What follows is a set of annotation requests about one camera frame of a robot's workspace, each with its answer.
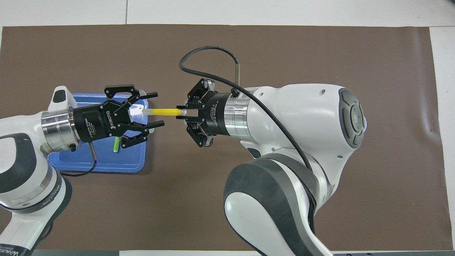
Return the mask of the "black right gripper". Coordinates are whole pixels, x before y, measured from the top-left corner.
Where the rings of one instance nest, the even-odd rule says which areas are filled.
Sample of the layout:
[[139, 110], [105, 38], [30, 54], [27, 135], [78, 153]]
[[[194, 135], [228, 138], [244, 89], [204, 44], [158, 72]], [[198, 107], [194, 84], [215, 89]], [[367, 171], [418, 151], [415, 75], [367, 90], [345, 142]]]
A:
[[215, 91], [215, 82], [211, 79], [201, 79], [187, 94], [185, 104], [177, 106], [177, 109], [203, 109], [203, 118], [177, 116], [177, 119], [185, 121], [187, 133], [200, 148], [211, 147], [214, 134], [229, 134], [224, 119], [229, 94], [208, 93], [211, 91]]

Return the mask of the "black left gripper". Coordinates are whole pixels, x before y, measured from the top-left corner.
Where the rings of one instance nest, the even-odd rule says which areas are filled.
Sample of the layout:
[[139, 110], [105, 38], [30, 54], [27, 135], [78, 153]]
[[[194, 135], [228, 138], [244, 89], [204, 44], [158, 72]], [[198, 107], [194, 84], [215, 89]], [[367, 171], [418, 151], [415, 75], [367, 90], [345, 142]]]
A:
[[[138, 100], [158, 97], [157, 92], [146, 94], [135, 89], [133, 84], [106, 86], [104, 92], [110, 101], [73, 110], [75, 129], [81, 141], [92, 142], [109, 136], [121, 136], [121, 147], [125, 149], [147, 141], [148, 135], [154, 128], [165, 125], [162, 120], [150, 124], [137, 122], [129, 124], [129, 111], [126, 108], [121, 109], [125, 106], [130, 107]], [[115, 94], [121, 92], [130, 94], [130, 97], [122, 103], [113, 101]], [[128, 137], [123, 135], [126, 130], [140, 132], [140, 134]]]

